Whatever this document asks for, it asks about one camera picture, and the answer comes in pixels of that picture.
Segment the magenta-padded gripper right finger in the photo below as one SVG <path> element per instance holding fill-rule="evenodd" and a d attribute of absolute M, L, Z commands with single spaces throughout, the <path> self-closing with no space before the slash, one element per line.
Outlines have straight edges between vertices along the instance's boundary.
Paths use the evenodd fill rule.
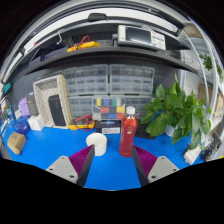
<path fill-rule="evenodd" d="M 155 182 L 179 170 L 167 157 L 156 157 L 135 145 L 132 146 L 132 157 L 141 186 Z"/>

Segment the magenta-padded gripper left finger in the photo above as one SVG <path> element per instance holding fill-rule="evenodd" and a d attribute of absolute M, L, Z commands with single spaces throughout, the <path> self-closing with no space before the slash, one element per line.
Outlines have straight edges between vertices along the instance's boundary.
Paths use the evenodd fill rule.
<path fill-rule="evenodd" d="M 47 171 L 83 187 L 94 156 L 95 147 L 90 145 L 69 157 L 60 156 L 47 168 Z"/>

